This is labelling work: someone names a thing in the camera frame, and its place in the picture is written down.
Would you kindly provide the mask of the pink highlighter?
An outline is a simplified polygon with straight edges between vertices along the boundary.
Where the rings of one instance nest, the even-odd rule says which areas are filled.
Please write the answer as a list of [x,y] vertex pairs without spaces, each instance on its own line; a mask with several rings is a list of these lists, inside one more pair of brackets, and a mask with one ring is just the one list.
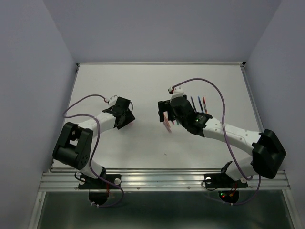
[[163,117],[164,117],[163,124],[164,124],[165,128],[167,129],[167,131],[168,131],[169,133],[171,133],[171,132],[172,132],[172,131],[171,131],[171,126],[170,126],[169,121],[167,120],[166,115],[163,115]]

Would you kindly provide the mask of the blue pen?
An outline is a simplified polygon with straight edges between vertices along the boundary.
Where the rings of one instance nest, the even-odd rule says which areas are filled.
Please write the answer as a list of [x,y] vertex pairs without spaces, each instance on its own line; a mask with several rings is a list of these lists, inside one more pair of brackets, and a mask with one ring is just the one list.
[[200,109],[201,109],[201,111],[204,113],[204,110],[203,110],[203,105],[202,105],[202,102],[201,102],[200,96],[197,96],[197,99],[198,99],[198,102],[199,102]]

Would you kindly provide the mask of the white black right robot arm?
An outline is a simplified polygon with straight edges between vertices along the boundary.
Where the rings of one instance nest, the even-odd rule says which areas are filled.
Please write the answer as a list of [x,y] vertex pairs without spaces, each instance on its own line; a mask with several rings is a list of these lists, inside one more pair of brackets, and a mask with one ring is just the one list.
[[275,132],[265,129],[255,132],[223,124],[209,114],[195,111],[186,96],[158,102],[160,122],[164,121],[164,113],[169,121],[177,121],[189,133],[201,137],[218,140],[234,146],[249,157],[226,163],[219,175],[222,185],[230,186],[242,177],[260,175],[264,178],[275,178],[286,151]]

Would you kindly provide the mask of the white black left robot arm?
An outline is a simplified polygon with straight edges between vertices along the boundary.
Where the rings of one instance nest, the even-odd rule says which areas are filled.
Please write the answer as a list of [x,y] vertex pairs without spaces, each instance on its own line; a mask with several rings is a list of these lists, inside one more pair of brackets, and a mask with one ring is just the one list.
[[78,124],[65,123],[52,153],[54,160],[90,177],[90,183],[96,188],[105,185],[106,176],[103,174],[104,167],[92,158],[97,149],[97,146],[92,148],[92,140],[96,138],[99,141],[101,133],[115,128],[119,130],[135,120],[130,109],[133,104],[129,99],[115,95],[105,102],[109,107],[99,115],[83,114],[89,119]]

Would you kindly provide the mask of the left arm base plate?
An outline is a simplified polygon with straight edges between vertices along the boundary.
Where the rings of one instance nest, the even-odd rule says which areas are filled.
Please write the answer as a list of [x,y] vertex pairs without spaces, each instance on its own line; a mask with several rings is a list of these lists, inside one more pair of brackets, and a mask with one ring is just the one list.
[[[121,174],[107,174],[106,180],[114,183],[115,179],[121,179]],[[80,176],[81,180],[84,180],[84,182],[80,182],[78,184],[78,189],[80,190],[112,190],[112,189],[118,189],[117,187],[114,187],[112,185],[109,185],[108,183],[105,183],[104,181],[101,181],[100,179],[93,179],[91,177],[88,177],[86,175]]]

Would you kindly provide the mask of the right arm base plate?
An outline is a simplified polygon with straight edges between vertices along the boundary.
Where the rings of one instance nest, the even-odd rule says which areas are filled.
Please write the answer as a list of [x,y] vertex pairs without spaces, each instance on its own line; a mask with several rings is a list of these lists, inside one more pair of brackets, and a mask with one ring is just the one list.
[[226,174],[226,171],[231,164],[232,161],[226,163],[220,173],[205,174],[201,186],[209,191],[220,188],[247,188],[247,182],[242,183],[240,180],[234,181]]

